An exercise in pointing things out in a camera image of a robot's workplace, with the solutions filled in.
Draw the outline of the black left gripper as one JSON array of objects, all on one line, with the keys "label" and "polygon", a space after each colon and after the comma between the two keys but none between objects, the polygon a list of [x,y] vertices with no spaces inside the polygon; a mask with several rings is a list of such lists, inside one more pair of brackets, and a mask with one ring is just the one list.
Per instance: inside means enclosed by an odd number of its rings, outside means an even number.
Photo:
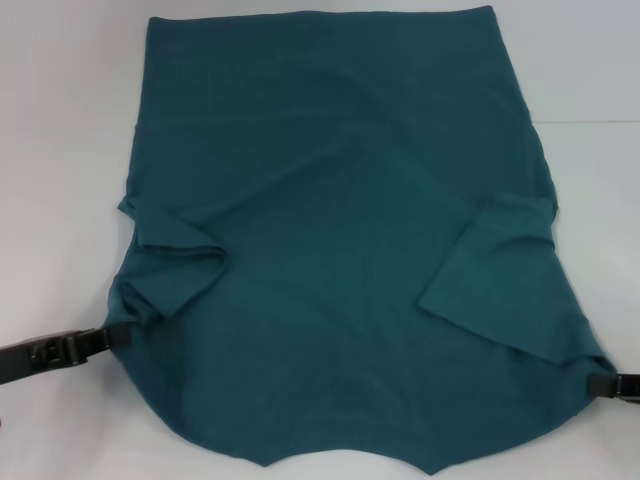
[{"label": "black left gripper", "polygon": [[31,338],[1,348],[2,385],[56,369],[84,364],[88,358],[129,345],[129,325],[67,331]]}]

